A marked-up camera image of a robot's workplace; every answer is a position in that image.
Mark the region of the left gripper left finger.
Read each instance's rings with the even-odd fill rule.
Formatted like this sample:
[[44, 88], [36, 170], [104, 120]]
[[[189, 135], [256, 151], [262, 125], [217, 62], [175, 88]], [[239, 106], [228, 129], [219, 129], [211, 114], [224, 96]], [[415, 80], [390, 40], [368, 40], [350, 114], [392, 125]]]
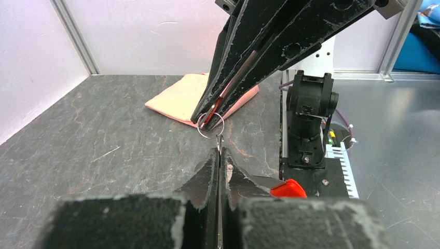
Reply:
[[217, 248], [219, 151], [171, 192], [76, 196], [48, 217], [37, 248]]

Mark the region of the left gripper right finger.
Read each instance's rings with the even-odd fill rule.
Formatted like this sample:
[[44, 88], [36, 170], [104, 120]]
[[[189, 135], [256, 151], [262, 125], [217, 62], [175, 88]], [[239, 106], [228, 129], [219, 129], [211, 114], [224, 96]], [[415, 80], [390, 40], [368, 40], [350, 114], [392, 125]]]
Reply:
[[384, 223], [367, 202], [351, 198], [275, 198], [221, 155], [224, 248], [391, 248]]

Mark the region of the red key tag with ring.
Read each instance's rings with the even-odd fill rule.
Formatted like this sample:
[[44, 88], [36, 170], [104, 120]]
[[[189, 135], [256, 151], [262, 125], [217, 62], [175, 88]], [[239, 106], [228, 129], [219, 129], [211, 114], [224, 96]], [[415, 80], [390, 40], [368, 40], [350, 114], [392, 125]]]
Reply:
[[207, 139], [213, 139], [212, 137], [208, 137], [204, 135], [201, 132], [201, 129], [208, 124], [208, 122], [212, 119], [212, 116], [217, 115], [216, 111], [219, 109], [219, 106], [222, 103], [223, 99], [225, 99], [226, 96], [231, 92], [231, 90], [236, 86], [242, 75], [250, 67], [251, 63], [256, 59], [258, 54], [259, 52], [257, 50], [252, 51], [250, 56], [243, 62], [243, 64], [238, 69], [237, 73], [234, 74], [232, 79], [226, 85], [226, 88], [221, 92], [218, 99], [214, 102], [214, 104], [210, 107], [210, 109], [199, 117], [197, 121], [197, 130], [199, 134], [201, 134], [203, 137]]

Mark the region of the steel key holder red handle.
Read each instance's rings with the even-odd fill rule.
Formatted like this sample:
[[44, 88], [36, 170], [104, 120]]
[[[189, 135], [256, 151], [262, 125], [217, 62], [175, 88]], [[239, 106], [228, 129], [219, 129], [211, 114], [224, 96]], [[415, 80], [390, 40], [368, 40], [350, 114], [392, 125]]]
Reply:
[[280, 248], [283, 230], [276, 222], [276, 198], [304, 198], [293, 179], [253, 176], [239, 167], [222, 135], [187, 182], [188, 248]]

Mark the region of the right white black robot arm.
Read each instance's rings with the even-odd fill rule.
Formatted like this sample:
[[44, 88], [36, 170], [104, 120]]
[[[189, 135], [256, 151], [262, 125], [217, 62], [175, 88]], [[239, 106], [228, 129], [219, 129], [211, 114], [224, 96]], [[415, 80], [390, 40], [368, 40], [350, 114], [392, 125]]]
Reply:
[[[317, 52], [322, 44], [374, 10], [375, 1], [233, 1], [220, 32], [206, 89], [192, 116], [212, 129], [238, 100], [276, 71]], [[291, 162], [320, 168], [321, 119], [331, 117], [338, 94], [330, 74], [289, 89]]]

